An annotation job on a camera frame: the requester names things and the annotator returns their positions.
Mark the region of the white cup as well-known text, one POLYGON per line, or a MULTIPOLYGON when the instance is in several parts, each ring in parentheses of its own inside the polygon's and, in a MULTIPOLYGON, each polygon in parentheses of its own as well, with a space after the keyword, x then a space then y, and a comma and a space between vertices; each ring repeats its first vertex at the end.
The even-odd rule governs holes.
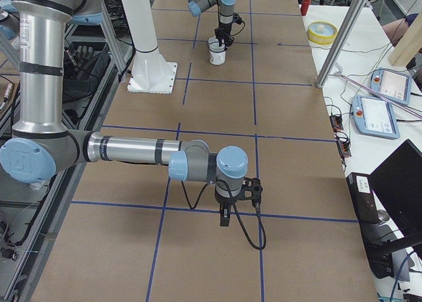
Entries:
POLYGON ((226 46, 213 36, 208 39, 209 62, 212 65, 222 65, 226 61, 226 46))

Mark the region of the yellow tape roll bowl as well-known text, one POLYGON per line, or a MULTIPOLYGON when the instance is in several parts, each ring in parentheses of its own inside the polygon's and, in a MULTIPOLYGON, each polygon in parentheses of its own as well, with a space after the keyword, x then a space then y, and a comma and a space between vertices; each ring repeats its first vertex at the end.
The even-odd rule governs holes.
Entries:
POLYGON ((325 21, 312 22, 307 29, 309 41, 318 45, 332 44, 337 34, 338 29, 333 24, 325 21))

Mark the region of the orange circuit board lower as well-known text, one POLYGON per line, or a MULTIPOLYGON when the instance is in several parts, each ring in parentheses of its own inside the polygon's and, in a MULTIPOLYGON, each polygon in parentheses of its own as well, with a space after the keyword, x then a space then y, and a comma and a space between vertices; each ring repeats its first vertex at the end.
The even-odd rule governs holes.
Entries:
POLYGON ((337 144, 339 155, 340 155, 341 158, 351 157, 350 140, 349 139, 346 139, 344 137, 337 138, 336 144, 337 144))

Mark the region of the orange circuit board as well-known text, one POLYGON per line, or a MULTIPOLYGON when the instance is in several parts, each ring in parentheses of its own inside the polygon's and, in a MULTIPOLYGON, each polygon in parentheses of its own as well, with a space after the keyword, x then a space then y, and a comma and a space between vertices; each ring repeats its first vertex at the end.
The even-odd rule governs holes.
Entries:
POLYGON ((350 140, 349 139, 346 139, 344 137, 337 138, 336 144, 337 144, 339 155, 340 155, 341 158, 351 157, 350 140))
POLYGON ((342 115, 331 115, 329 118, 334 132, 342 131, 344 129, 342 115))

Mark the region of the orange circuit board upper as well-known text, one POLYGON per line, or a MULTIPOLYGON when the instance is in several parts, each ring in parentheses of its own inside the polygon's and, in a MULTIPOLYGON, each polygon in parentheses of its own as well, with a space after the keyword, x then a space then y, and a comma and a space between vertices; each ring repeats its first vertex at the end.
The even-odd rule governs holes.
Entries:
POLYGON ((331 115, 329 118, 334 132, 342 131, 344 129, 342 115, 331 115))

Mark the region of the black box device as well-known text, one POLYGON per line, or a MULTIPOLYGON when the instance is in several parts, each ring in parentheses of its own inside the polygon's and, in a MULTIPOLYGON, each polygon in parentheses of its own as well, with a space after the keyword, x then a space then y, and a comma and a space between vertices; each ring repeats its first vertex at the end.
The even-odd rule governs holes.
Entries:
POLYGON ((351 172, 346 181, 358 221, 379 224, 380 220, 369 176, 364 173, 351 172))

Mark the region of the near teach pendant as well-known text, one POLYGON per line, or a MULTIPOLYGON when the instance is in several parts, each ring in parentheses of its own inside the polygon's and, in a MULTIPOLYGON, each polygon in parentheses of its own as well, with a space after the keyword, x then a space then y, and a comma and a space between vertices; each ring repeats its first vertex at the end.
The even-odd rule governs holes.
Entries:
POLYGON ((353 120, 359 133, 387 139, 398 139, 400 132, 392 105, 370 96, 354 96, 353 120))

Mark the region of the teach pendant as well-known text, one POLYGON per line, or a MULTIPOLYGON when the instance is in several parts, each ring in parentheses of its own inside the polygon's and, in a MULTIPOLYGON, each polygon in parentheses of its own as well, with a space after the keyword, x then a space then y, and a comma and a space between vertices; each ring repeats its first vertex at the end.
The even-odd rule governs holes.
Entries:
POLYGON ((387 139, 398 139, 400 132, 392 105, 370 96, 354 96, 353 120, 359 133, 387 139))
POLYGON ((392 101, 409 105, 411 77, 391 69, 379 68, 372 73, 371 89, 392 101))

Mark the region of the black laptop monitor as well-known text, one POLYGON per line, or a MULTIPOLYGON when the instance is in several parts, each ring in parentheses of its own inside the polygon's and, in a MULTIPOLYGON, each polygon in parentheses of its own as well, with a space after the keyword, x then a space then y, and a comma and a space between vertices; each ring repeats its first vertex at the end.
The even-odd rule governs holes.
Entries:
POLYGON ((421 231, 421 151, 405 140, 369 176, 383 207, 404 235, 421 231))

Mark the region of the far teach pendant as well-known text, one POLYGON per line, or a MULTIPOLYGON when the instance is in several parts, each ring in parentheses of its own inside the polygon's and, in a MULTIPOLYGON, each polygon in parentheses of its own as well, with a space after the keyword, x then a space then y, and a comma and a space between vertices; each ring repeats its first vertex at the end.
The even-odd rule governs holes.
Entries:
POLYGON ((411 77, 391 69, 379 68, 372 73, 371 89, 392 101, 409 105, 411 77))

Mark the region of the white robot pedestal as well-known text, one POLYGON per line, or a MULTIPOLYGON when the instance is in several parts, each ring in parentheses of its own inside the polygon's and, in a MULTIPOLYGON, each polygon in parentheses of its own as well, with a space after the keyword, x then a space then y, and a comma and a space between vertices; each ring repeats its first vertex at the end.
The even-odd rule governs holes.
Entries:
POLYGON ((121 0, 135 49, 129 92, 170 94, 177 63, 160 53, 150 0, 121 0))

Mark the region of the aluminium frame post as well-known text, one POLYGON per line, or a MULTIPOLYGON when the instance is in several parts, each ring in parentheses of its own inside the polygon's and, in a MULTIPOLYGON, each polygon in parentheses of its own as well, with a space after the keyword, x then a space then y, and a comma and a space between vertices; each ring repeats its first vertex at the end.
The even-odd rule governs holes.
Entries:
POLYGON ((351 5, 349 9, 347 10, 347 13, 340 26, 340 29, 334 40, 334 43, 332 44, 332 47, 330 51, 328 52, 328 55, 323 63, 323 66, 316 80, 317 88, 323 88, 323 86, 325 85, 328 79, 328 76, 331 73, 331 70, 333 69, 334 65, 336 64, 336 61, 339 55, 341 54, 341 51, 346 43, 346 40, 354 24, 356 23, 366 1, 367 0, 353 0, 351 2, 351 5))

